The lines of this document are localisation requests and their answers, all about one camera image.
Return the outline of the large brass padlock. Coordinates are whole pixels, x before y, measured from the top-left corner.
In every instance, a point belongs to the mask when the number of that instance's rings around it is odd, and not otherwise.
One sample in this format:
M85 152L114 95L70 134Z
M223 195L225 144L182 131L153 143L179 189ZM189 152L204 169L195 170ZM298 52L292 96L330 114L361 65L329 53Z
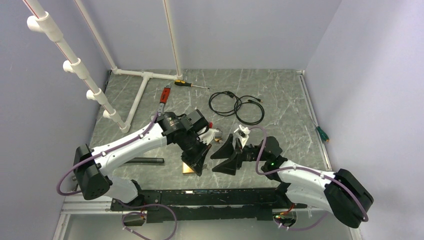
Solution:
M187 174L194 174L195 173L195 171L193 170L193 169L191 169L186 163L182 163L182 173L184 174L184 175L187 175Z

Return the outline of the small brass padlock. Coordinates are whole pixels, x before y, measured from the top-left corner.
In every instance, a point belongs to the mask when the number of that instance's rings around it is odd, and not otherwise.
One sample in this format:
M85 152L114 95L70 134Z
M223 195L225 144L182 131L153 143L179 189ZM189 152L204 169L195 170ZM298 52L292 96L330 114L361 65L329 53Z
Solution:
M221 143L222 139L223 139L223 132L219 129L219 128L215 128L214 129L214 133L213 133L213 139L218 142Z

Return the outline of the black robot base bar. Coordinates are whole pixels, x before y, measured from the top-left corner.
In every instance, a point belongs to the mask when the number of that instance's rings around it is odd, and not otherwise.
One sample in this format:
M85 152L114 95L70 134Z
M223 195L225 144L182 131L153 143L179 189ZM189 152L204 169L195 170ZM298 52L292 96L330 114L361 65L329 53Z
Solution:
M305 204L291 203L282 195L280 187L143 190L130 203L111 201L112 212L146 212L147 223L165 221L198 221L256 219L270 221L290 207L306 208Z

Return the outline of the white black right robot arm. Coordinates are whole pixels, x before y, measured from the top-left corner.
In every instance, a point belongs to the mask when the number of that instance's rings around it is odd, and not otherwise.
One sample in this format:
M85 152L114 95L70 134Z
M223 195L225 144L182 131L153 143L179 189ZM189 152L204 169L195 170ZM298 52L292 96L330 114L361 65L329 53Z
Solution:
M283 150L273 136L258 145L242 146L231 134L224 145L211 155L222 160L212 171L234 176L243 162L263 162L255 166L259 175L279 185L275 189L276 203L287 208L304 204L333 214L344 225L358 228L367 220L374 198L346 169L337 172L316 170L297 164L282 156Z

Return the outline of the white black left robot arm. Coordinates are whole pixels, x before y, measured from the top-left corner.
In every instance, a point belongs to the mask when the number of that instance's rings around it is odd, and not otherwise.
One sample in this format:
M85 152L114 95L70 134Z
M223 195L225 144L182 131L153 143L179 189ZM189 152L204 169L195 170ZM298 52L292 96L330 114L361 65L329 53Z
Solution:
M94 148L79 146L72 172L85 200L108 196L137 210L144 203L140 185L135 180L113 176L115 169L145 152L176 144L181 149L181 160L201 176L216 133L197 109L182 115L156 114L147 126L114 142Z

